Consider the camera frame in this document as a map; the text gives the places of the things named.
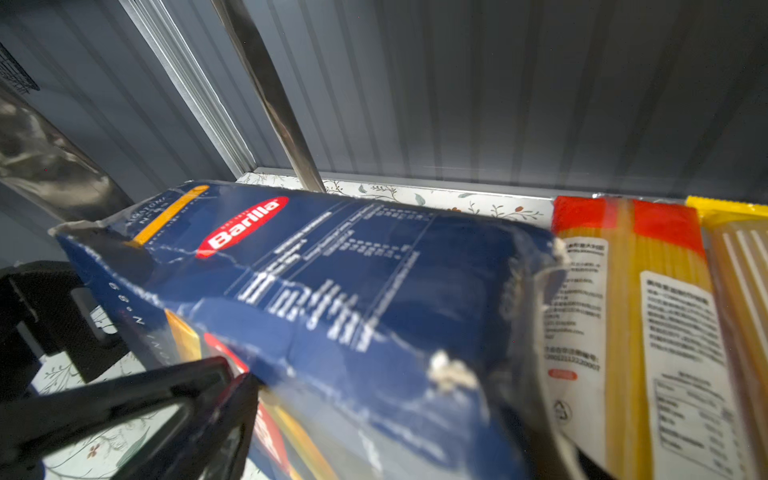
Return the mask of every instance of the recycling symbol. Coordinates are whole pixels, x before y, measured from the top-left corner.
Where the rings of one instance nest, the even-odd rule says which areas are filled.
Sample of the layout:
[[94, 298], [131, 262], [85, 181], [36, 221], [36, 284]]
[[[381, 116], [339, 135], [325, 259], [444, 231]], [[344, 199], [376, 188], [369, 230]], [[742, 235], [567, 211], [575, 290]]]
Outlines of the recycling symbol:
[[570, 422], [572, 416], [571, 406], [566, 402], [558, 400], [554, 403], [554, 417], [558, 420], [560, 425], [565, 425]]

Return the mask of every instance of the red oval logo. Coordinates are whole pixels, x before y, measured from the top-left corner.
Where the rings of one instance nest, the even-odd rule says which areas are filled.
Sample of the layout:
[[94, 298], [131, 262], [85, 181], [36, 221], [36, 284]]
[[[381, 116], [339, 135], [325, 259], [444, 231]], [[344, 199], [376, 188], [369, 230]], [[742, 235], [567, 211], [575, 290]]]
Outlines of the red oval logo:
[[576, 372], [571, 370], [550, 369], [548, 373], [553, 379], [576, 380], [578, 378]]
[[208, 258], [219, 250], [237, 245], [243, 238], [270, 221], [287, 204], [288, 197], [272, 198], [235, 215], [203, 240], [197, 248], [195, 257]]

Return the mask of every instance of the nutrition facts table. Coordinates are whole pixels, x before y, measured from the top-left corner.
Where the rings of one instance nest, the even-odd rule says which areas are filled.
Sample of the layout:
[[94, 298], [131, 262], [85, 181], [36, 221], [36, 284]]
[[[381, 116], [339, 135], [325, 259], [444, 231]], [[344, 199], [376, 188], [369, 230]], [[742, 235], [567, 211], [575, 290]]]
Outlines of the nutrition facts table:
[[723, 400], [675, 379], [655, 379], [661, 446], [725, 478], [736, 478], [738, 435]]

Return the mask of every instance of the white label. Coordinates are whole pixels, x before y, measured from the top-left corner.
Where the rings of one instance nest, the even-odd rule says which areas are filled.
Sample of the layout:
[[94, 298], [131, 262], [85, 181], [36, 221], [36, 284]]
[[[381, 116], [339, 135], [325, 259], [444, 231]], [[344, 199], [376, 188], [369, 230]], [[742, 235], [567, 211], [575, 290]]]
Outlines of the white label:
[[605, 465], [605, 287], [608, 241], [565, 239], [571, 267], [545, 314], [545, 358], [562, 432]]
[[743, 478], [712, 295], [658, 273], [640, 279], [654, 478]]

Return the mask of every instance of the metal rod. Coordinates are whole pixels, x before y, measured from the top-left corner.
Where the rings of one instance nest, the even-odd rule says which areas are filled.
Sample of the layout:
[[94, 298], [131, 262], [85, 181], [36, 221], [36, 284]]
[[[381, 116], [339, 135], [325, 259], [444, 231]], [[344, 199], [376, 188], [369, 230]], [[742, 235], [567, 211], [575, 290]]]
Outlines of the metal rod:
[[101, 220], [133, 201], [0, 81], [0, 182], [64, 221]]
[[315, 192], [326, 191], [272, 58], [243, 0], [211, 1], [302, 186]]

